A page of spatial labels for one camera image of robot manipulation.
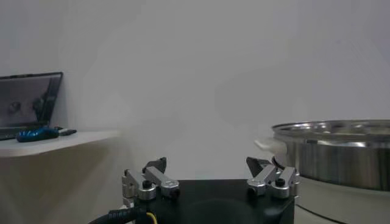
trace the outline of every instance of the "black knob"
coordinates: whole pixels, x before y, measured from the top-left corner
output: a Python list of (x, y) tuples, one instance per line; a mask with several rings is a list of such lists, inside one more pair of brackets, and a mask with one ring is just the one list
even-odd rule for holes
[(250, 196), (250, 197), (256, 196), (256, 190), (254, 188), (251, 188), (251, 187), (248, 188), (247, 193), (248, 193), (248, 196)]
[(180, 189), (175, 189), (169, 193), (172, 199), (177, 199), (180, 196)]
[(150, 182), (149, 180), (144, 180), (142, 182), (143, 189), (150, 189), (151, 187), (152, 187), (152, 182)]
[(278, 178), (278, 179), (275, 181), (275, 185), (276, 185), (277, 187), (283, 187), (285, 184), (286, 184), (285, 179)]

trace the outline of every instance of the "yellow wire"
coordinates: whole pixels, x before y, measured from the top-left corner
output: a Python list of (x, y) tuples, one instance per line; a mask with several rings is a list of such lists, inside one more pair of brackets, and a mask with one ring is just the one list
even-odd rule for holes
[(147, 212), (146, 214), (153, 220), (153, 224), (157, 224), (156, 216), (153, 213)]

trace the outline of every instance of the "laptop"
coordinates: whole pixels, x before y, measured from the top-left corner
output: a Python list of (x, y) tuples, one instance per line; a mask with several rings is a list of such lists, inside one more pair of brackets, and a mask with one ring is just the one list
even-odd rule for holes
[(0, 77), (0, 141), (49, 125), (62, 72)]

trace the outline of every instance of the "black cable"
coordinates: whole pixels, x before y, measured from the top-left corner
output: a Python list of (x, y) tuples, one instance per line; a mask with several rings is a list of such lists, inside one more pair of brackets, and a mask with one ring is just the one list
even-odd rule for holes
[(111, 210), (107, 215), (103, 215), (89, 224), (125, 224), (145, 216), (146, 213), (147, 211), (143, 208)]

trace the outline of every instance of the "silver bracket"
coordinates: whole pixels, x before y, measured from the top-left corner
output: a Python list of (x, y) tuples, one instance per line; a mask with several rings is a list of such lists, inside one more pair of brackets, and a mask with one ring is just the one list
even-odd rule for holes
[(179, 182), (168, 178), (154, 166), (146, 168), (145, 178), (158, 185), (161, 189), (161, 194), (165, 197), (175, 199), (180, 195)]
[(286, 167), (280, 176), (271, 183), (272, 196), (275, 198), (288, 198), (295, 194), (295, 186), (297, 181), (297, 170), (293, 167)]
[(264, 195), (267, 184), (277, 178), (277, 168), (274, 165), (267, 165), (254, 178), (247, 180), (248, 191), (256, 196)]
[(122, 194), (124, 198), (138, 197), (140, 200), (151, 200), (156, 197), (156, 185), (146, 180), (141, 173), (126, 170), (122, 178)]

